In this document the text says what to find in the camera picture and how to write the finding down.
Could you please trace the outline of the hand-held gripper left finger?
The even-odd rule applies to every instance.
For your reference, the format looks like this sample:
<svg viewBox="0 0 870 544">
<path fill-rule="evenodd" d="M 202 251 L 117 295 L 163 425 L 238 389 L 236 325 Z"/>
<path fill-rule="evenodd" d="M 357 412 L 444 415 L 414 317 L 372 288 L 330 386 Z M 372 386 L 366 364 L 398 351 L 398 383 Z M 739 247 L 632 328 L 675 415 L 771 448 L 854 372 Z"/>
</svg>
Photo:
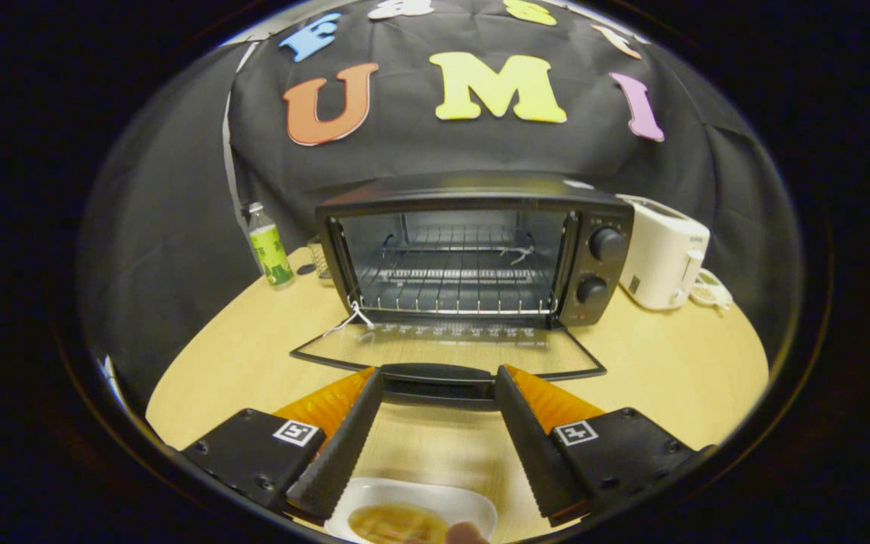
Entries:
<svg viewBox="0 0 870 544">
<path fill-rule="evenodd" d="M 325 522 L 358 464 L 383 392 L 380 372 L 362 369 L 275 413 L 239 410 L 180 454 L 269 511 Z"/>
</svg>

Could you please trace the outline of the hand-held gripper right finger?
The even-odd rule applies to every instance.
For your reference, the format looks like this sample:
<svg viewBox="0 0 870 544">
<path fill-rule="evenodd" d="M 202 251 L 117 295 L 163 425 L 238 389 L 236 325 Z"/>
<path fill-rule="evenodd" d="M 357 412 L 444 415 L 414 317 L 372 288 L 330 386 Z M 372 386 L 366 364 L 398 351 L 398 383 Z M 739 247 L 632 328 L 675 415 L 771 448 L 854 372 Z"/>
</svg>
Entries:
<svg viewBox="0 0 870 544">
<path fill-rule="evenodd" d="M 631 506 L 694 471 L 693 449 L 634 407 L 605 411 L 501 365 L 495 400 L 536 506 L 553 527 Z"/>
</svg>

